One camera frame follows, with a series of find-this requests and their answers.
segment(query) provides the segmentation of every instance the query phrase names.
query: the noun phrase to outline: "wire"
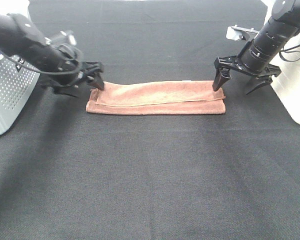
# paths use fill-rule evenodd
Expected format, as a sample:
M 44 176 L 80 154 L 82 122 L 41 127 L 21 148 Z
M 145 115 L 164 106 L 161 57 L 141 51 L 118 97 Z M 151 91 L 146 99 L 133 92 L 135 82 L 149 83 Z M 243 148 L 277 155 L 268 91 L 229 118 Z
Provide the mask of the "wire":
M 46 75 L 53 75 L 53 76 L 62 76 L 62 75 L 71 75 L 71 74 L 77 74 L 80 72 L 81 68 L 82 68 L 82 60 L 83 60 L 83 53 L 76 47 L 73 47 L 76 51 L 76 55 L 77 55 L 77 61 L 78 61 L 78 66 L 71 71 L 62 71 L 62 72 L 55 72 L 55 71 L 40 71 L 40 70 L 36 70 L 36 69 L 32 69 L 31 67 L 25 66 L 24 64 L 14 60 L 13 58 L 11 58 L 10 56 L 8 56 L 7 54 L 5 54 L 1 49 L 0 49 L 0 53 L 7 58 L 9 61 L 13 62 L 14 64 L 17 64 L 27 70 L 30 70 L 32 72 L 38 73 L 38 74 L 46 74 Z
M 279 52 L 280 58 L 281 58 L 283 61 L 285 61 L 285 62 L 290 62 L 290 63 L 299 61 L 299 60 L 300 60 L 300 57 L 299 57 L 297 60 L 288 60 L 288 59 L 286 59 L 286 58 L 282 55 L 282 53 L 285 53 L 285 54 L 299 53 L 299 54 L 300 54 L 300 51 L 299 51 L 299 50 L 291 51 L 291 50 L 296 49 L 296 48 L 299 48 L 299 47 L 300 47 L 300 44 L 298 44 L 297 46 L 288 48 L 288 49 L 284 49 L 284 47 L 283 47 L 283 49 Z

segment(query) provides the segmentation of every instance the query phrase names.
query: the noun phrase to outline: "folded towel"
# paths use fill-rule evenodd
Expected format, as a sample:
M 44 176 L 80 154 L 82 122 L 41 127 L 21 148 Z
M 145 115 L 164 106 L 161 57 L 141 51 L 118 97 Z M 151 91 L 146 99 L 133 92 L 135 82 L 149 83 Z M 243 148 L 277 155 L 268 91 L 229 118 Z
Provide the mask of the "folded towel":
M 156 81 L 131 85 L 104 82 L 93 89 L 86 111 L 114 115 L 224 114 L 225 95 L 213 81 Z

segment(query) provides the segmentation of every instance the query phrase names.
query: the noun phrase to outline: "robotic arm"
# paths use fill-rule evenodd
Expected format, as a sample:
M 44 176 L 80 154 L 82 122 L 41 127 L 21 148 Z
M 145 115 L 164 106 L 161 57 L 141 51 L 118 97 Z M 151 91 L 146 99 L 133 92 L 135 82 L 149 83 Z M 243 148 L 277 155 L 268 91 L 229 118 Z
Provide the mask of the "robotic arm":
M 270 61 L 299 33 L 300 0 L 276 0 L 269 20 L 238 55 L 216 58 L 213 90 L 217 91 L 231 79 L 230 70 L 251 76 L 245 87 L 246 94 L 271 84 L 272 76 L 277 77 L 281 70 Z
M 78 85 L 83 82 L 104 89 L 100 76 L 103 65 L 83 62 L 83 53 L 75 44 L 70 31 L 47 38 L 27 17 L 0 14 L 0 53 L 20 68 L 26 68 L 24 60 L 36 67 L 38 70 L 31 70 L 47 76 L 41 85 L 52 87 L 55 94 L 76 96 Z M 10 58 L 13 55 L 22 59 L 14 61 Z

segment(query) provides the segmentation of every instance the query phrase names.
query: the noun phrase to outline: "perforated panel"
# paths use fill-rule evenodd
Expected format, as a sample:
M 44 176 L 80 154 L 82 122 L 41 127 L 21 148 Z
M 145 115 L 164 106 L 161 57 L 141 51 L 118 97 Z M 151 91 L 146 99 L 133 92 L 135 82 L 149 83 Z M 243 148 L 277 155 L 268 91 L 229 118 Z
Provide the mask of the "perforated panel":
M 19 56 L 12 57 L 18 61 Z M 24 66 L 35 69 L 29 63 Z M 22 67 L 17 71 L 16 64 L 8 59 L 0 60 L 0 135 L 13 124 L 33 91 L 39 73 Z
M 25 65 L 35 69 L 29 63 Z M 23 74 L 19 74 L 16 64 L 7 59 L 0 63 L 0 102 L 4 109 L 14 109 L 36 77 L 33 71 L 24 68 L 21 71 Z

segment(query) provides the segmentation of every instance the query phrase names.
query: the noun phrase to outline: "black fabric surface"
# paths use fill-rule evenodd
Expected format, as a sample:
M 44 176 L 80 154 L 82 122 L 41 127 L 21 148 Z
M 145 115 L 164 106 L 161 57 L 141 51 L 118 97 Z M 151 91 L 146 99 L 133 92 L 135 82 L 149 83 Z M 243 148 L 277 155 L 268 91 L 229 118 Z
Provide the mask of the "black fabric surface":
M 216 56 L 260 29 L 258 0 L 32 0 L 47 36 L 73 30 L 86 61 L 118 84 L 212 80 Z M 0 137 L 0 240 L 300 240 L 300 125 L 270 87 L 245 96 L 232 72 L 226 114 L 88 114 L 36 86 Z

